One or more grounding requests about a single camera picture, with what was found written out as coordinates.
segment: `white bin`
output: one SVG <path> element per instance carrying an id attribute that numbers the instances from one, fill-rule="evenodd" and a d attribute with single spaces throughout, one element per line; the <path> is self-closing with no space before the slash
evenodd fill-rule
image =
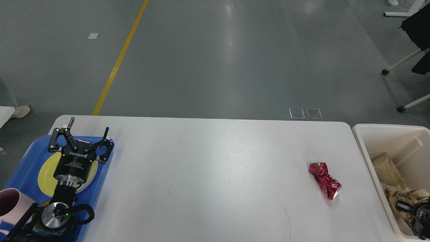
<path id="1" fill-rule="evenodd" d="M 388 153 L 408 187 L 430 191 L 430 130 L 408 125 L 357 124 L 353 132 L 394 234 L 402 241 L 423 241 L 400 231 L 371 159 Z"/>

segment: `white sneaker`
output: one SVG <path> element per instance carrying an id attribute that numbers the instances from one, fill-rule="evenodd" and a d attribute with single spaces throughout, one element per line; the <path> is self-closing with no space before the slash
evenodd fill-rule
<path id="1" fill-rule="evenodd" d="M 22 118 L 25 117 L 29 112 L 31 108 L 28 105 L 18 106 L 15 108 L 15 112 L 10 116 L 11 118 Z"/>

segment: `yellow plate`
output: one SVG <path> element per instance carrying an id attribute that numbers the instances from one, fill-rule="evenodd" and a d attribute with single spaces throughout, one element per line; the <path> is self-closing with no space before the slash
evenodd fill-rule
<path id="1" fill-rule="evenodd" d="M 57 168 L 58 162 L 60 161 L 60 157 L 60 152 L 56 152 L 51 157 L 49 157 L 42 165 L 42 168 L 40 169 L 39 175 L 37 177 L 37 183 L 39 184 L 40 190 L 50 197 L 54 195 L 54 190 L 57 186 L 58 181 L 53 177 L 53 175 L 55 169 Z M 95 173 L 97 172 L 97 167 L 98 163 L 96 161 L 93 162 L 86 183 L 82 184 L 82 186 L 77 189 L 76 193 L 81 192 L 88 185 L 91 184 L 92 180 L 95 177 Z"/>

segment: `crushed red can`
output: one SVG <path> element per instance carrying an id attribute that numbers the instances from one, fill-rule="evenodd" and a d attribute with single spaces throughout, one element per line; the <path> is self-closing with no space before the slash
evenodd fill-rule
<path id="1" fill-rule="evenodd" d="M 333 200 L 337 196 L 342 185 L 329 174 L 329 169 L 325 162 L 310 164 L 309 173 L 313 175 L 321 191 L 327 194 L 328 199 Z"/>

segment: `brown paper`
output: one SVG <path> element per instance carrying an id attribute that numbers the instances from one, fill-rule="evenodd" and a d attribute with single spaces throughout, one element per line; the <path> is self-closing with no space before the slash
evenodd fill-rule
<path id="1" fill-rule="evenodd" d="M 401 188 L 406 188 L 404 179 L 387 153 L 373 158 L 372 164 L 380 182 L 389 186 L 400 186 Z"/>
<path id="2" fill-rule="evenodd" d="M 387 195 L 388 203 L 390 204 L 391 211 L 393 212 L 394 216 L 401 217 L 407 222 L 410 222 L 411 215 L 396 209 L 397 200 L 407 202 L 410 205 L 415 206 L 423 202 L 427 202 L 427 199 L 430 196 L 430 192 L 428 192 L 425 189 L 412 190 L 409 187 L 406 187 L 405 189 L 403 189 L 400 186 L 396 186 L 396 187 L 388 186 L 387 190 L 388 190 L 388 195 Z"/>

